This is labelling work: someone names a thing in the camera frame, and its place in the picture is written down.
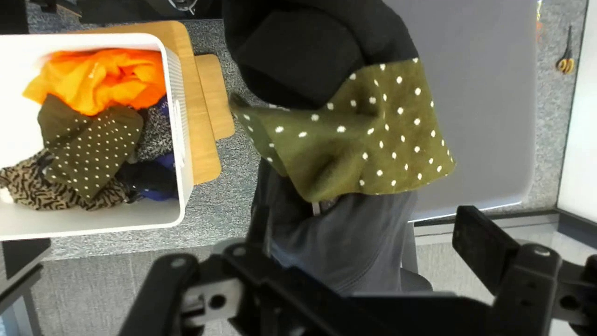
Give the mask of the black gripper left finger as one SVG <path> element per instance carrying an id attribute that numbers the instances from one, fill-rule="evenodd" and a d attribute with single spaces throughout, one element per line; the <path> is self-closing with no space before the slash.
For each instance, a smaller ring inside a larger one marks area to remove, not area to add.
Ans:
<path id="1" fill-rule="evenodd" d="M 203 336 L 215 321 L 241 336 L 386 336 L 356 302 L 243 243 L 205 261 L 159 258 L 118 336 Z"/>

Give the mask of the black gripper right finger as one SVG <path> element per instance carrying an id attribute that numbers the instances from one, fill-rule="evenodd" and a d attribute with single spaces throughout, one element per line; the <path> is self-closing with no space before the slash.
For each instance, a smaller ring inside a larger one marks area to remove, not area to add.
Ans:
<path id="1" fill-rule="evenodd" d="M 459 205 L 452 246 L 493 293 L 397 297 L 386 314 L 405 336 L 549 336 L 565 321 L 575 336 L 597 336 L 595 258 L 565 261 L 554 248 L 519 243 L 474 205 Z"/>

